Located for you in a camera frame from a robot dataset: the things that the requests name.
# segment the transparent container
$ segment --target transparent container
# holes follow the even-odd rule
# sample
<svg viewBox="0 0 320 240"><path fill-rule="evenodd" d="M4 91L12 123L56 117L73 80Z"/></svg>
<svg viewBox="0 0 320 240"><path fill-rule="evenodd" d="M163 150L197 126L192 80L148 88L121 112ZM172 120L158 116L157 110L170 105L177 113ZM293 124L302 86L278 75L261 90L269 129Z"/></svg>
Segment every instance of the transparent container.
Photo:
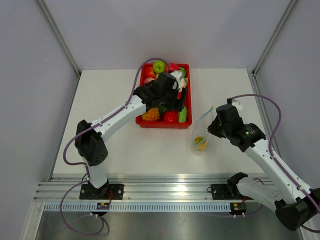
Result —
<svg viewBox="0 0 320 240"><path fill-rule="evenodd" d="M191 134L191 145L195 153L200 153L207 148L208 126L213 121L213 106L203 114L195 123Z"/></svg>

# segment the gray wall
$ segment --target gray wall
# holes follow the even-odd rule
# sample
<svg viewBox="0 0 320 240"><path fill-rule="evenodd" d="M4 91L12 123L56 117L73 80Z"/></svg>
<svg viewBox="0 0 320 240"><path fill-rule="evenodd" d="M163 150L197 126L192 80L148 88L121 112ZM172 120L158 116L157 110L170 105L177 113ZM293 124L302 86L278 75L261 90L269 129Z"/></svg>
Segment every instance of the gray wall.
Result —
<svg viewBox="0 0 320 240"><path fill-rule="evenodd" d="M47 180L77 78L33 0L0 8L0 233L20 239Z"/></svg>
<svg viewBox="0 0 320 240"><path fill-rule="evenodd" d="M320 187L319 67L320 1L299 1L258 80L282 109L277 134L282 157L313 188ZM275 122L277 113L271 106L269 112Z"/></svg>
<svg viewBox="0 0 320 240"><path fill-rule="evenodd" d="M81 69L257 63L289 0L45 0Z"/></svg>

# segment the red basket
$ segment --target red basket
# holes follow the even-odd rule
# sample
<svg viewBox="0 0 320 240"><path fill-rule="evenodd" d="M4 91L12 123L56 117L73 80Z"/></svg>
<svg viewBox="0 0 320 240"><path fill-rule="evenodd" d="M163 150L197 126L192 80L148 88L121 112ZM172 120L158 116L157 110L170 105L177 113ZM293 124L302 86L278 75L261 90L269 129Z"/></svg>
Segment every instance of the red basket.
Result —
<svg viewBox="0 0 320 240"><path fill-rule="evenodd" d="M140 86L144 84L145 70L148 67L152 67L152 63L146 63L141 70L141 78L140 78ZM178 67L182 67L186 71L186 77L188 78L188 83L186 85L186 97L184 99L184 105L186 106L188 112L186 116L185 122L165 122L162 119L158 121L142 121L141 116L137 116L135 118L136 124L140 125L141 128L154 128L154 129L187 129L192 124L192 108L191 108L191 88L190 88L190 71L189 65L180 63L177 64Z"/></svg>

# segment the white tabletop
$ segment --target white tabletop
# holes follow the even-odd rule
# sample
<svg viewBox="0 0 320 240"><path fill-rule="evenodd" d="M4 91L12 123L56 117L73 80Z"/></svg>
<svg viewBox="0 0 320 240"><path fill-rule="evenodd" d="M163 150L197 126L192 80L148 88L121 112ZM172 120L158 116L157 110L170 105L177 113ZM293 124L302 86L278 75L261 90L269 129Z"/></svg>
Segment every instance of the white tabletop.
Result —
<svg viewBox="0 0 320 240"><path fill-rule="evenodd" d="M127 100L136 70L84 70L57 156L53 176L84 174L83 166L66 165L62 152L75 135L77 124L96 120ZM238 172L261 174L261 168L227 139L213 135L200 156L191 147L195 122L212 105L226 104L227 98L253 93L246 69L191 69L192 125L188 129L140 128L133 119L106 143L108 157L103 163L109 174L211 174ZM255 123L265 129L254 97L239 99L244 123ZM82 161L74 144L67 151L70 162Z"/></svg>

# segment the metal floor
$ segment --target metal floor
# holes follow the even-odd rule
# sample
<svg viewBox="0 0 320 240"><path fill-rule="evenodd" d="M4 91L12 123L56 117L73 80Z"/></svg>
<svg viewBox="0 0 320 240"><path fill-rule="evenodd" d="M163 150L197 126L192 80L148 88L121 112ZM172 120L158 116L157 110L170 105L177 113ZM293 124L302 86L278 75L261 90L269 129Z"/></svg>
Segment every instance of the metal floor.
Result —
<svg viewBox="0 0 320 240"><path fill-rule="evenodd" d="M258 208L255 203L251 210ZM65 212L69 223L84 212ZM108 212L109 225L95 237L81 236L65 228L59 212L44 211L37 240L301 240L300 231L287 230L266 207L255 216L233 219L228 213L201 212ZM71 224L78 231L93 233L101 223L86 217Z"/></svg>

